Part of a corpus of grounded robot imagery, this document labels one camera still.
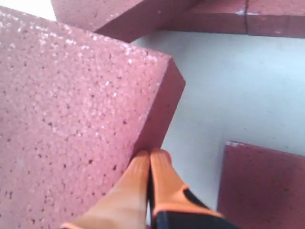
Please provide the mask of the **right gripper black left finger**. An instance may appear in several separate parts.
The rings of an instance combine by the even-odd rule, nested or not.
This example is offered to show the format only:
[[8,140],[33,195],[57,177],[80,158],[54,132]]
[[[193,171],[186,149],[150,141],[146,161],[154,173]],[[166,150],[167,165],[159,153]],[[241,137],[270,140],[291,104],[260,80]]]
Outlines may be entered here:
[[140,151],[113,188],[62,229],[145,229],[150,156]]

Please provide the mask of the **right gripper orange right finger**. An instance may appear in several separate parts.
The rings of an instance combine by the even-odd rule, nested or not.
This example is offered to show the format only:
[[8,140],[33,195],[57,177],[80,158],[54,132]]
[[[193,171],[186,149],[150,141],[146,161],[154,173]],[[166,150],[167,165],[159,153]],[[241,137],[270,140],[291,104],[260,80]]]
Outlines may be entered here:
[[236,229],[208,208],[183,182],[167,151],[150,153],[150,210],[152,229]]

